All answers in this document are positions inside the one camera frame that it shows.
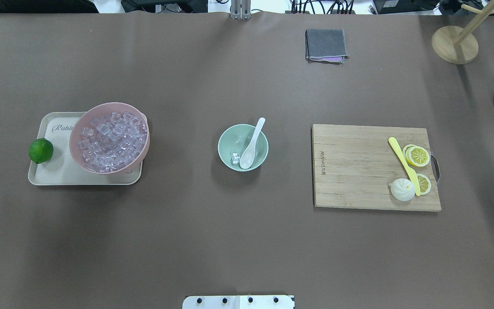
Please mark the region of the white ceramic spoon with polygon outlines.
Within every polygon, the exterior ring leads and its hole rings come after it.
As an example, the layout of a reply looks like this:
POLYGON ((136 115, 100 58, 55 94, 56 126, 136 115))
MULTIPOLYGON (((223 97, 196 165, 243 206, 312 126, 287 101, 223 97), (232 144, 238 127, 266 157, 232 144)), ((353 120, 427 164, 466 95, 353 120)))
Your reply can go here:
POLYGON ((259 137, 259 134, 262 131, 262 128, 265 124, 266 119, 264 117, 259 118, 255 130, 253 131, 253 135, 251 137, 251 140, 249 142, 249 145, 247 145, 247 148, 243 152, 240 158, 240 167, 244 170, 249 169, 254 161, 255 157, 255 150, 256 150, 256 143, 259 137))

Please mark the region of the single clear ice cube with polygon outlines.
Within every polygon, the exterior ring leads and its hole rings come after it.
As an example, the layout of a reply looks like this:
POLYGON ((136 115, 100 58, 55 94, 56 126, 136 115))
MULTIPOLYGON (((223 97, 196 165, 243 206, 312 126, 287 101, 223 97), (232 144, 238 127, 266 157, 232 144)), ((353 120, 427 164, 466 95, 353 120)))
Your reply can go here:
POLYGON ((238 166, 241 162, 241 154, 237 152, 231 153, 231 164, 232 166, 238 166))

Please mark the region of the mint green bowl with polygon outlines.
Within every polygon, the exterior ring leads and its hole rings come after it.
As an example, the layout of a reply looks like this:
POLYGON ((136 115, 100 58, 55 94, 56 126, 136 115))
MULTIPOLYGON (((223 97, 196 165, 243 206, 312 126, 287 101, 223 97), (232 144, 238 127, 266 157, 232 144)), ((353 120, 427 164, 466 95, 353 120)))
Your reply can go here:
POLYGON ((263 164, 268 156, 269 146, 266 135, 261 131, 256 142, 253 164, 248 169, 243 169, 239 164, 233 164, 232 154, 242 156, 249 145, 255 127, 250 124, 236 124, 226 129, 217 144, 217 152, 221 161, 231 170, 237 172, 248 172, 257 169, 263 164))

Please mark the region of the pile of clear ice cubes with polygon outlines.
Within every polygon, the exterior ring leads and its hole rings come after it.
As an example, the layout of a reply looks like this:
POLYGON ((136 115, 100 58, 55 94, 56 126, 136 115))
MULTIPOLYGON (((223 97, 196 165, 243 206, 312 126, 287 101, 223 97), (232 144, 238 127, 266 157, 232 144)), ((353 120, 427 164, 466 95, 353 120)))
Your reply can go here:
POLYGON ((129 111, 113 111, 80 126, 79 137, 72 149, 79 151, 81 165, 90 172, 113 173, 140 157, 148 143, 148 125, 129 111))

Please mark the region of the pink bowl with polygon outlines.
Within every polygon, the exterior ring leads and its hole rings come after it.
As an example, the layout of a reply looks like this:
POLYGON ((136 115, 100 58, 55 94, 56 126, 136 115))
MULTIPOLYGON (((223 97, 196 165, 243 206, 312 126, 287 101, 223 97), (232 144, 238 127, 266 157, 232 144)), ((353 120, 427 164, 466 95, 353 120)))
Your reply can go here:
POLYGON ((143 161, 150 145, 146 115, 118 102, 100 104, 74 125, 70 153, 84 170, 98 175, 125 173, 143 161))

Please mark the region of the yellow plastic spoon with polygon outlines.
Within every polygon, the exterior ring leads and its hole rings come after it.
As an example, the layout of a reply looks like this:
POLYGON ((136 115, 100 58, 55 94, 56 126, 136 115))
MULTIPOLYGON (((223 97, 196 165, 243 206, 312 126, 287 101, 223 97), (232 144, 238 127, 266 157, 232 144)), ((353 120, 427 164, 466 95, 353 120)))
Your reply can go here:
POLYGON ((413 168, 411 168, 408 165, 408 163, 406 161, 406 158, 405 158, 405 156, 404 156, 404 154, 402 152, 402 148, 400 147, 397 139, 395 137, 392 137, 391 136, 391 137, 388 138, 388 143, 390 144, 390 146, 392 147, 394 153, 398 157, 400 163, 404 167, 404 170, 406 171, 406 174, 408 175, 409 180, 414 184, 415 194, 417 196, 420 196, 421 195, 421 192, 420 192, 420 183, 419 183, 419 180, 418 180, 417 173, 415 172, 415 170, 413 168))

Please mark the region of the wooden cutting board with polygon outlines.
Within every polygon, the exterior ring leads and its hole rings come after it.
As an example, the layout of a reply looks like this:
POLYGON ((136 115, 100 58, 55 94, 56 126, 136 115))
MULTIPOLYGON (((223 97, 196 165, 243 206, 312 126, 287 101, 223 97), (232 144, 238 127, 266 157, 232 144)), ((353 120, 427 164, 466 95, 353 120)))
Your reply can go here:
POLYGON ((410 201, 398 201, 390 184, 407 178, 389 144, 414 144, 431 151, 428 132, 416 127, 314 124, 312 126, 313 191, 317 207, 439 212, 441 204, 433 165, 414 167, 427 176, 431 190, 410 201))

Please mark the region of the grey folded cloth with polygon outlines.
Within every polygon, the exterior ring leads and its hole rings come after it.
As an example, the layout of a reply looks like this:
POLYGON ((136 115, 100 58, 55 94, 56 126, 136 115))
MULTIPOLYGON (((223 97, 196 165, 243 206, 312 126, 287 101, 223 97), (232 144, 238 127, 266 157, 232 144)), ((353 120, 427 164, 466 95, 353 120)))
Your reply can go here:
POLYGON ((304 36, 308 61, 343 64, 350 57, 343 29, 307 29, 304 36))

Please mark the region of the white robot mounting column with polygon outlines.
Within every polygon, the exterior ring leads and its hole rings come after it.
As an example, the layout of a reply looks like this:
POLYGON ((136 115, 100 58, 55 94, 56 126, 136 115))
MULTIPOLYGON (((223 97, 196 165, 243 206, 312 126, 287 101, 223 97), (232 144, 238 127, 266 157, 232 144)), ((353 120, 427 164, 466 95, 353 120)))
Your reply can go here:
POLYGON ((289 295, 212 295, 190 296, 183 309, 294 309, 294 296, 289 295))

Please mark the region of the white steamed bun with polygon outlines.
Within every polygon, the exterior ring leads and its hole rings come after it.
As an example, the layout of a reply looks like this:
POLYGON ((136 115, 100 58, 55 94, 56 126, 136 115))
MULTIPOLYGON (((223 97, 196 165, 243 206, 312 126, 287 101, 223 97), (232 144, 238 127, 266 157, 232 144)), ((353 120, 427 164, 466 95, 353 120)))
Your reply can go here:
POLYGON ((389 184, 392 196, 398 201, 407 202, 416 195, 416 188, 409 179, 399 178, 389 184))

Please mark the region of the lemon slice back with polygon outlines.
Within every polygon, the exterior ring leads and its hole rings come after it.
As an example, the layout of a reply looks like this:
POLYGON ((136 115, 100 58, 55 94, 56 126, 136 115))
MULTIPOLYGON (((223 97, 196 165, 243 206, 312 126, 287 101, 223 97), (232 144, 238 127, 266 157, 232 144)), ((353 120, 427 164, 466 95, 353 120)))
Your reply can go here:
POLYGON ((427 195, 431 191, 431 180, 424 174, 417 173, 420 187, 420 196, 427 195))

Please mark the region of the cream rabbit tray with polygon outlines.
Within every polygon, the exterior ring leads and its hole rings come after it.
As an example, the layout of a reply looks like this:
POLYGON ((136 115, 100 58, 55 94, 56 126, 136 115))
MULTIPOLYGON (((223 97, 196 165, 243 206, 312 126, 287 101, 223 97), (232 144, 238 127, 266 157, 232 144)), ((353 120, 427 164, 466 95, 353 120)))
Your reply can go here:
POLYGON ((54 147, 51 160, 30 164, 29 181, 33 185, 131 185, 139 180, 143 164, 121 174, 98 175, 80 167, 72 158, 71 131, 84 112, 53 112, 40 123, 38 138, 48 139, 54 147))

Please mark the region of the green toy pepper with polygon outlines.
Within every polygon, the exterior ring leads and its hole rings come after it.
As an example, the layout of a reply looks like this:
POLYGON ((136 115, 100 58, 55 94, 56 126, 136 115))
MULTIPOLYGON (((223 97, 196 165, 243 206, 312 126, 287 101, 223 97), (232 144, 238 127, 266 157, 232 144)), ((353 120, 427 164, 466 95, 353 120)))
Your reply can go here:
POLYGON ((35 164, 42 164, 51 160, 54 153, 53 143, 46 138, 36 139, 29 148, 30 160, 35 164))

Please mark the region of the wooden mug tree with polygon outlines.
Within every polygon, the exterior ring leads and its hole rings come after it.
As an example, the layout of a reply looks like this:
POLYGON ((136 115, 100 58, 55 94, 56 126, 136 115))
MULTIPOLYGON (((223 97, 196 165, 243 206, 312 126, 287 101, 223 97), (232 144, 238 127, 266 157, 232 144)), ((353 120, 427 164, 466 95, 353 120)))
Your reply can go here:
POLYGON ((475 59, 479 51, 478 41, 472 32, 489 16, 494 14, 494 0, 484 8, 475 9, 466 4, 461 8, 475 13, 474 18, 464 28, 444 26, 435 31, 431 37, 434 52, 443 60, 452 64, 468 64, 475 59))

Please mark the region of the aluminium frame post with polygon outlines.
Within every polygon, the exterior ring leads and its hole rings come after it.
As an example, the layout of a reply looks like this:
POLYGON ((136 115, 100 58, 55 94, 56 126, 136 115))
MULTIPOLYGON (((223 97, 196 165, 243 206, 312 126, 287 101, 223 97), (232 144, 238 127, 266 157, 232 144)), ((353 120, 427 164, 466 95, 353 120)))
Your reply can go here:
POLYGON ((251 14, 251 0, 230 0, 231 19, 232 20, 249 20, 251 14))

